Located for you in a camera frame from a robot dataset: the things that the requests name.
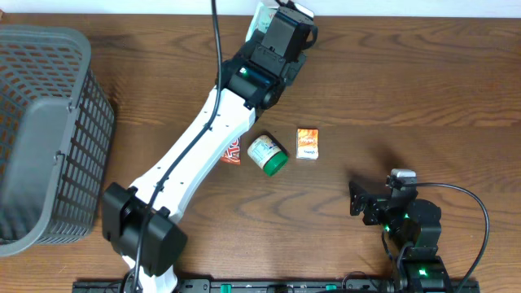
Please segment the orange tissue pack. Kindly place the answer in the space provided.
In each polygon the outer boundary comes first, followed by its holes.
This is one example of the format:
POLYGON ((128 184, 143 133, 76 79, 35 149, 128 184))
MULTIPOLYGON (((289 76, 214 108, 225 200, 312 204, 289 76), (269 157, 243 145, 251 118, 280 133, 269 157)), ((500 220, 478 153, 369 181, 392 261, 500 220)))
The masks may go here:
POLYGON ((316 160, 318 156, 318 130, 297 129, 296 158, 303 160, 316 160))

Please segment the chocolate bar wrapper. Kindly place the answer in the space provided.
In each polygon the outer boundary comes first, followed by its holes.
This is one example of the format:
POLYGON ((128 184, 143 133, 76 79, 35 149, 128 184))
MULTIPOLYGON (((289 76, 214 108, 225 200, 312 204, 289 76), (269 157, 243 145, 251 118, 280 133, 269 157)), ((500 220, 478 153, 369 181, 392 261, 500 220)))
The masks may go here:
POLYGON ((220 158, 220 161, 225 162, 227 164, 235 164, 240 165, 241 164, 241 158, 240 158, 240 138, 235 139, 229 147, 225 150, 223 155, 220 158))

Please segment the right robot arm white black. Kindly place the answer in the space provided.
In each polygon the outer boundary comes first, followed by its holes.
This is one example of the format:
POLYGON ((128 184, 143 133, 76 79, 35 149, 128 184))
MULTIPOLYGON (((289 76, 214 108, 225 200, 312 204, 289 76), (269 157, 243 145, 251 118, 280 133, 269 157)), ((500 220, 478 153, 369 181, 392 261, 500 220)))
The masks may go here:
POLYGON ((392 276, 382 292, 453 292, 443 261, 437 255, 441 209, 418 198, 413 178, 389 177, 388 194, 369 193, 349 182, 350 214, 363 215, 365 225, 381 225, 398 250, 391 257, 392 276))

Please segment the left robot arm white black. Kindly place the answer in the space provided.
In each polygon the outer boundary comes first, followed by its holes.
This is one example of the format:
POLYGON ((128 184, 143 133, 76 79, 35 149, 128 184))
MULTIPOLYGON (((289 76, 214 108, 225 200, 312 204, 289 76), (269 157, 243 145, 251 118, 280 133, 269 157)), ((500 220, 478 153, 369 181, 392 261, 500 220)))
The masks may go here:
POLYGON ((193 194, 225 150, 280 99, 317 40, 314 13, 279 2, 267 29, 255 29, 228 60, 197 117, 146 173, 102 196, 103 237, 129 266, 120 292, 171 292, 187 236, 178 226, 193 194))

